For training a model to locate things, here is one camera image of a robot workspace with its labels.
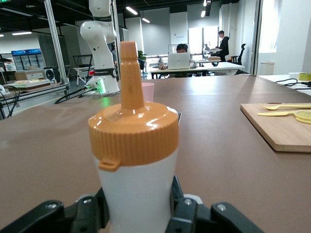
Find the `laptop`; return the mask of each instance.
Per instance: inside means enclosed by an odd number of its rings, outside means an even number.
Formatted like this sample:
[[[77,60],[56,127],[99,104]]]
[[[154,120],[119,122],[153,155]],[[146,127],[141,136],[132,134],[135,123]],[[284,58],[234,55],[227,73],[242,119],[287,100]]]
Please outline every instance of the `laptop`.
[[[168,69],[189,69],[189,52],[169,53]]]

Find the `bottle nozzle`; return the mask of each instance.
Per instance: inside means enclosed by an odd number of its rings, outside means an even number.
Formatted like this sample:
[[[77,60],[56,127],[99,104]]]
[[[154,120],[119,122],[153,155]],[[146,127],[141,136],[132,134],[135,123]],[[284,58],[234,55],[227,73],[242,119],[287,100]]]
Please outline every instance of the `bottle nozzle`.
[[[144,107],[144,99],[141,89],[141,77],[139,72],[136,43],[133,41],[121,42],[121,107],[122,109],[139,109]]]

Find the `window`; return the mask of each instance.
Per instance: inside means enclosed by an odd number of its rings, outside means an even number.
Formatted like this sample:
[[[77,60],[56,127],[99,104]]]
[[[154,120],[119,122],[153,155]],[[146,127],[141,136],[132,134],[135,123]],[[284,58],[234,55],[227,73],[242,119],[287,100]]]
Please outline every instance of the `window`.
[[[218,29],[218,26],[189,28],[190,52],[202,54],[204,44],[209,48],[218,46]]]

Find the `screw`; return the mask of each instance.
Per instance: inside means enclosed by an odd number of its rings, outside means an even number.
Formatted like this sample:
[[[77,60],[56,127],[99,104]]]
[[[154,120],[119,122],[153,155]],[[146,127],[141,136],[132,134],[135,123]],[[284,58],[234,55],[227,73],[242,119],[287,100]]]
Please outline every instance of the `screw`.
[[[185,199],[184,202],[185,202],[186,205],[191,205],[192,204],[192,201],[190,199],[188,199],[188,198]]]
[[[83,201],[83,203],[86,204],[86,203],[90,203],[91,201],[92,201],[92,199],[85,199],[85,200]]]
[[[51,203],[51,204],[48,204],[48,205],[47,205],[47,208],[49,208],[49,209],[54,209],[56,206],[57,206],[56,203]]]
[[[226,207],[223,204],[217,205],[217,208],[220,209],[221,211],[226,211]]]

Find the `squeeze bottle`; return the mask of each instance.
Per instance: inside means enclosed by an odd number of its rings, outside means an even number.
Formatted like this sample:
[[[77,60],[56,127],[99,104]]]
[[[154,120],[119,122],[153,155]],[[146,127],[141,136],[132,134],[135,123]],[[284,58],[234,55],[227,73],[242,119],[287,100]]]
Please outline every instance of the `squeeze bottle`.
[[[163,233],[178,148],[177,112],[144,102],[135,42],[121,42],[121,104],[88,121],[110,233]]]

